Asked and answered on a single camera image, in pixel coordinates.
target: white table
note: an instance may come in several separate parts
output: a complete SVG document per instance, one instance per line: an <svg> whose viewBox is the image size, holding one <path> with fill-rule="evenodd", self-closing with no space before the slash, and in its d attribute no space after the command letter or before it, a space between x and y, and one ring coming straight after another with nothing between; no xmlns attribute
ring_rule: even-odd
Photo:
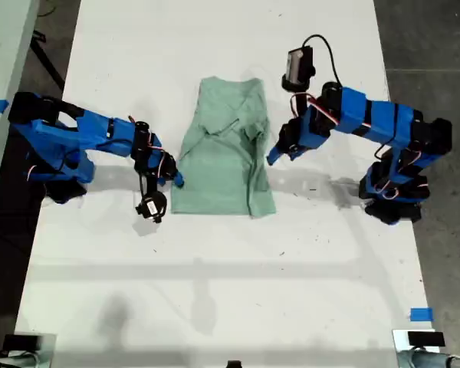
<svg viewBox="0 0 460 368"><path fill-rule="evenodd" d="M287 52L315 32L344 84L388 98L372 0L84 0L64 99L148 122L177 156L203 77L260 77L275 140ZM313 46L318 94L333 75ZM276 215L167 214L158 228L133 209L130 159L90 153L88 194L41 210L16 330L57 334L61 368L396 366L391 330L431 326L408 319L426 306L412 225L349 194L376 147L333 133L267 168Z"/></svg>
<svg viewBox="0 0 460 368"><path fill-rule="evenodd" d="M38 0L0 0L0 100L17 92L31 42ZM0 164L8 135L8 110L0 113Z"/></svg>

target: green t-shirt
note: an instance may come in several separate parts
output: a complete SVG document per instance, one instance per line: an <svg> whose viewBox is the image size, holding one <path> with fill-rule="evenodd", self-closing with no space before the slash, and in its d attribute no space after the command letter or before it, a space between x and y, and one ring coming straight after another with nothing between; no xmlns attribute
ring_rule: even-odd
<svg viewBox="0 0 460 368"><path fill-rule="evenodd" d="M261 80L203 79L178 163L185 184L181 189L172 186L172 212L275 213L264 169L268 131Z"/></svg>

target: concrete floor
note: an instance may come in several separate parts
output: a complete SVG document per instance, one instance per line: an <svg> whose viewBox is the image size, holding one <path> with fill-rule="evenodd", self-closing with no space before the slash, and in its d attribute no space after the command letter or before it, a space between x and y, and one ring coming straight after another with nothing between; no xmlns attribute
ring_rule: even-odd
<svg viewBox="0 0 460 368"><path fill-rule="evenodd" d="M80 0L43 0L36 29L44 32L45 51L65 76ZM423 111L427 121L453 123L453 151L425 170L432 197L424 219L415 225L416 240L435 328L445 332L450 353L460 355L460 0L375 0L387 80L392 100ZM61 92L29 52L22 90L60 97ZM14 330L27 270L41 188L13 188L21 168L15 157L25 151L21 137L10 134L0 173L0 346Z"/></svg>

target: robotic arm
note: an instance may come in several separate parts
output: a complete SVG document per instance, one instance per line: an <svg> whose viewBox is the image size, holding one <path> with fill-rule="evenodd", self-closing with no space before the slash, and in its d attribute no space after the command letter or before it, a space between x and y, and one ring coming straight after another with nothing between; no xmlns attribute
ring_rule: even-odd
<svg viewBox="0 0 460 368"><path fill-rule="evenodd" d="M306 92L315 69L312 48L305 44L313 37L326 43L337 79L326 83L317 99ZM343 87L330 46L319 34L305 40L302 48L288 53L282 87L295 93L291 98L294 118L281 128L278 142L268 156L270 165L283 154L294 160L307 150L319 148L330 137L331 130L361 136L381 144L375 153L379 161L360 182L359 197L370 200L366 213L389 225L400 219L415 222L421 218L419 203L429 197L429 189L427 178L419 173L451 150L449 121L438 118L427 123L418 110L389 101L371 101L365 94ZM297 101L297 113L293 98ZM384 146L390 148L377 156Z"/></svg>
<svg viewBox="0 0 460 368"><path fill-rule="evenodd" d="M60 112L73 118L77 126L69 127L59 121ZM95 167L85 150L131 156L142 194L136 211L156 223L161 222L167 207L157 183L164 185L166 180L173 180L178 187L184 185L176 161L143 121L108 118L53 97L27 92L15 95L8 119L31 144L28 180L43 182L48 196L56 203L66 203L87 192L83 184L92 181Z"/></svg>

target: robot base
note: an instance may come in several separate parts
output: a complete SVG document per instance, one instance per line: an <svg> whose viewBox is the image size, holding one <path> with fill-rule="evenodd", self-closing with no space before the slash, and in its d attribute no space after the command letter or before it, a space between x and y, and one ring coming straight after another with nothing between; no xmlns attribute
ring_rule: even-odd
<svg viewBox="0 0 460 368"><path fill-rule="evenodd" d="M421 219L421 206L419 203L378 199L378 197L366 191L366 178L361 179L359 197L361 199L372 199L366 206L365 212L387 225L395 225L401 219L409 219L412 223Z"/></svg>

